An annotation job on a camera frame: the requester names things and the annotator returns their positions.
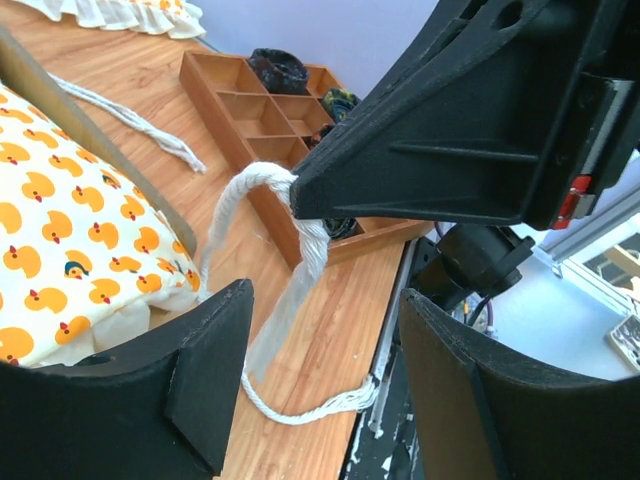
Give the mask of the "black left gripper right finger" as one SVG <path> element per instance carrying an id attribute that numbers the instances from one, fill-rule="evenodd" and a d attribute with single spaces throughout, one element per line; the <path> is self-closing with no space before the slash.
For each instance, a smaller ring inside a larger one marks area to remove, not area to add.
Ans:
<path id="1" fill-rule="evenodd" d="M 638 478 L 638 377 L 541 362 L 414 289 L 401 293 L 399 329 L 427 478 Z"/>

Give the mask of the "duck print bed cover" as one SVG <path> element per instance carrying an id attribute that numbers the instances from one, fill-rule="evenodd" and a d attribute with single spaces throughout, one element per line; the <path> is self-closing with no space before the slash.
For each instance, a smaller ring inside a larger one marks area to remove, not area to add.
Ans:
<path id="1" fill-rule="evenodd" d="M 1 90 L 1 359 L 70 364 L 146 332 L 151 312 L 205 301 L 211 256 L 253 188 L 289 203 L 294 174 L 235 175 L 194 261 L 140 187 L 8 87 Z"/>

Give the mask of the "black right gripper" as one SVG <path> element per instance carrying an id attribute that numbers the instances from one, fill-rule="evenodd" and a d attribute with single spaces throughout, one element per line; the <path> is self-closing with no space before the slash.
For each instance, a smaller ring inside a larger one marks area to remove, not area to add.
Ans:
<path id="1" fill-rule="evenodd" d="M 441 1 L 370 94 L 296 167 L 298 219 L 562 230 L 639 131 L 635 1 Z"/>

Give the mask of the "dark rolled sock upper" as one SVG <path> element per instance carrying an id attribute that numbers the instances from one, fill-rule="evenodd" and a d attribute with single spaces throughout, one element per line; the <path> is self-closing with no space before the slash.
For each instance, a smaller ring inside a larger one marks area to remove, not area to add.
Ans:
<path id="1" fill-rule="evenodd" d="M 272 48 L 256 48 L 247 60 L 271 94 L 306 95 L 310 73 L 293 54 Z"/>

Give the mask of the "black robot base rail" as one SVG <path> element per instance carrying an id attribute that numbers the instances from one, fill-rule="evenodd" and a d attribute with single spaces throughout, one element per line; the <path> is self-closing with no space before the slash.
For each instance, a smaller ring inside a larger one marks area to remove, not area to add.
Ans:
<path id="1" fill-rule="evenodd" d="M 422 237 L 407 243 L 391 291 L 370 373 L 378 394 L 357 415 L 341 479 L 423 479 L 408 373 L 399 336 L 399 299 L 434 253 Z"/>

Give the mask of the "duck print small pillow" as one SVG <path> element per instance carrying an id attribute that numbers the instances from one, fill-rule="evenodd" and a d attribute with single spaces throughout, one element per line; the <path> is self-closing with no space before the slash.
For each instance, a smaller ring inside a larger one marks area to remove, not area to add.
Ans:
<path id="1" fill-rule="evenodd" d="M 165 35 L 174 40 L 202 38 L 202 10 L 179 0 L 22 0 L 49 20 L 60 22 L 72 16 L 85 29 L 129 30 L 148 35 Z"/>

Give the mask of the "dark rolled sock lower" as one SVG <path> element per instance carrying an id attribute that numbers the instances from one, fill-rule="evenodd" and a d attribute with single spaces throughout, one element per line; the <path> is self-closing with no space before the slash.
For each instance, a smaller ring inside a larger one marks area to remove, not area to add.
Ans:
<path id="1" fill-rule="evenodd" d="M 353 218 L 325 218 L 323 226 L 331 241 L 339 241 L 361 233 L 358 221 Z"/>

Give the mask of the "wooden pet bed frame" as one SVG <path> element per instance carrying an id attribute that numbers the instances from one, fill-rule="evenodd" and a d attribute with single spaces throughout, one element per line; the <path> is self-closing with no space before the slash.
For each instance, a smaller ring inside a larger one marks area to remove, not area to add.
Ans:
<path id="1" fill-rule="evenodd" d="M 125 173 L 152 206 L 165 214 L 187 252 L 195 254 L 197 239 L 189 224 L 5 27 L 1 29 L 1 80 L 72 140 Z"/>

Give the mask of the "wooden compartment organizer box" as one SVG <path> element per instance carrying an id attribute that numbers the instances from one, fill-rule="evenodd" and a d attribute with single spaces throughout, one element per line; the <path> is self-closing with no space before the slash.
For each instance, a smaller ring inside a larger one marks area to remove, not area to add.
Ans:
<path id="1" fill-rule="evenodd" d="M 321 105 L 330 88 L 342 87 L 324 66 L 305 64 L 310 73 L 303 95 L 271 94 L 242 56 L 203 53 L 183 55 L 180 82 L 233 174 L 254 161 L 271 161 L 293 169 L 308 154 L 312 137 L 333 120 Z M 268 187 L 253 189 L 248 199 L 284 261 L 300 262 L 298 232 Z M 426 235 L 432 222 L 360 217 L 346 239 L 333 240 L 328 264 L 336 264 Z"/>

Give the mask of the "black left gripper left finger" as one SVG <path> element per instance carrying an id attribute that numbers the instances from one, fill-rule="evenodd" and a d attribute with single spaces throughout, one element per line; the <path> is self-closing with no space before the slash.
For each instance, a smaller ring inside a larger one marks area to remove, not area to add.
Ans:
<path id="1" fill-rule="evenodd" d="M 210 479 L 224 465 L 254 304 L 237 280 L 72 366 L 1 367 L 5 479 Z"/>

